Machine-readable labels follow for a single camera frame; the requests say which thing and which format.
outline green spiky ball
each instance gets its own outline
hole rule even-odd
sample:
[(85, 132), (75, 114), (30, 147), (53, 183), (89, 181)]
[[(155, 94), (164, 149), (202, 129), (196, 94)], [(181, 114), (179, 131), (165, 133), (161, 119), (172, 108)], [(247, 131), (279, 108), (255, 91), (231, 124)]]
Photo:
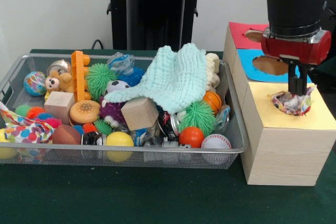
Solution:
[(94, 125), (96, 126), (98, 132), (108, 136), (112, 133), (111, 126), (105, 122), (103, 119), (96, 120), (94, 122)]
[(178, 125), (178, 130), (182, 132), (187, 127), (197, 127), (207, 137), (214, 129), (214, 123), (215, 115), (211, 107), (204, 101), (193, 102), (186, 108), (186, 115)]
[(109, 81), (116, 81), (117, 75), (109, 69), (107, 64), (96, 63), (90, 67), (86, 79), (92, 99), (99, 101), (100, 96), (105, 92), (107, 83)]
[(27, 113), (28, 113), (28, 110), (30, 110), (30, 108), (31, 108), (31, 106), (23, 104), (23, 105), (18, 106), (15, 109), (15, 113), (20, 115), (20, 116), (26, 117)]

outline yellow ball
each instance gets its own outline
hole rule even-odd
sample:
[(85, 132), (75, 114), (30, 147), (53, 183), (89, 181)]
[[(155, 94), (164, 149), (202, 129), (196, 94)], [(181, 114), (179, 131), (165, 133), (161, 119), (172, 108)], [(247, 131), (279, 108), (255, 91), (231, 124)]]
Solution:
[[(134, 146), (134, 142), (129, 134), (124, 132), (113, 132), (106, 138), (107, 146)], [(133, 152), (109, 151), (106, 153), (110, 161), (120, 163), (128, 160)]]
[[(5, 138), (5, 129), (0, 129), (0, 143), (9, 143)], [(0, 147), (0, 159), (10, 159), (17, 154), (16, 148)]]

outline light blue washcloth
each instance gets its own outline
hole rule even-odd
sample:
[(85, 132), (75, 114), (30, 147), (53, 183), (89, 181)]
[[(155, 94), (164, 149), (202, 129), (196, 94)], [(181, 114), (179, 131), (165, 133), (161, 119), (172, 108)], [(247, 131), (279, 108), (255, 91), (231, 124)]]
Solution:
[(136, 97), (152, 99), (169, 114), (180, 112), (202, 100), (206, 86), (205, 50), (186, 44), (177, 53), (159, 48), (140, 83), (105, 95), (109, 102), (125, 102)]

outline toy hamburger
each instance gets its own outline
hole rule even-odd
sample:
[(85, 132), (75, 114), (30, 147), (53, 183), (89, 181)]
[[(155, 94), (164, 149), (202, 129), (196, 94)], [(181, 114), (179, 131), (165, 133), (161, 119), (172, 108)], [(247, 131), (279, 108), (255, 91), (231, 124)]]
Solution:
[(90, 100), (76, 102), (70, 109), (70, 125), (84, 125), (96, 121), (99, 118), (99, 108), (98, 102)]

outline soccer ball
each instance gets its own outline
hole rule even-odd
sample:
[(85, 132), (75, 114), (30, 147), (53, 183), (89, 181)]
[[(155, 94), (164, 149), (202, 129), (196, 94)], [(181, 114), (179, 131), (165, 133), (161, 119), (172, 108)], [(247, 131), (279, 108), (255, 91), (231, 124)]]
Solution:
[(109, 81), (106, 86), (105, 94), (111, 93), (116, 90), (123, 90), (127, 89), (130, 86), (127, 84), (127, 82), (124, 81)]

